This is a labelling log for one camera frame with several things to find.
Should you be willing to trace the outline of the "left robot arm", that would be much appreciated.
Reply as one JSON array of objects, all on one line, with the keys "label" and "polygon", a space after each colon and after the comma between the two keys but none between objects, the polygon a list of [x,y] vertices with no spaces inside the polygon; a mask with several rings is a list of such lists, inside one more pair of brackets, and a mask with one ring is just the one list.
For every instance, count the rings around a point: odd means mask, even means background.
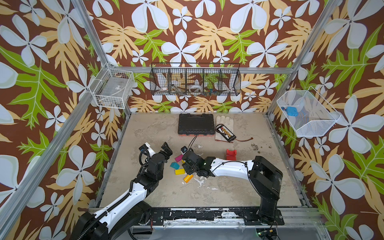
[{"label": "left robot arm", "polygon": [[139,148],[139,161],[142,161],[142,155],[147,158],[141,163],[129,189],[101,210],[83,214],[72,231],[71,240],[115,240],[139,222],[149,221],[151,206],[144,199],[163,179],[164,165],[173,154],[167,143],[163,143],[161,148],[158,153],[148,143]]}]

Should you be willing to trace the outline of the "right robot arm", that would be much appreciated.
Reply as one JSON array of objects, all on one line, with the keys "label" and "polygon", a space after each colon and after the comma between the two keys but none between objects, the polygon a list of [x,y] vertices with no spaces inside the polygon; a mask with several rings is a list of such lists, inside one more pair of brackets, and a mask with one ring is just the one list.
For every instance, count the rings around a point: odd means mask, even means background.
[{"label": "right robot arm", "polygon": [[228,161],[215,157],[203,159],[189,149],[184,153],[182,160],[182,166],[188,175],[247,180],[261,197],[257,219],[270,225],[275,222],[283,173],[267,159],[262,156],[256,156],[249,161]]}]

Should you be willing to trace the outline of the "red rectangular wood block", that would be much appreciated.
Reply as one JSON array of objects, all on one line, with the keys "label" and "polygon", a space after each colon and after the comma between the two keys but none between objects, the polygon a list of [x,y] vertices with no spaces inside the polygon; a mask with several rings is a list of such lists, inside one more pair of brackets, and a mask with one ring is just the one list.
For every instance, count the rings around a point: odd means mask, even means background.
[{"label": "red rectangular wood block", "polygon": [[234,157],[234,156],[227,156],[227,160],[228,160],[228,161],[236,161],[237,158]]}]

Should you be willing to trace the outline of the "red arch wood block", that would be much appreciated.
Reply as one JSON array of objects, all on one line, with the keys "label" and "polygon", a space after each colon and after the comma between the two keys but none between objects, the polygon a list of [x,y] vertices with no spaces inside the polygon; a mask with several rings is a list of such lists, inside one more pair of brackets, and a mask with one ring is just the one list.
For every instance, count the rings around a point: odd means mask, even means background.
[{"label": "red arch wood block", "polygon": [[227,156],[234,156],[236,157],[237,156],[237,151],[236,150],[226,150],[226,159],[227,159]]}]

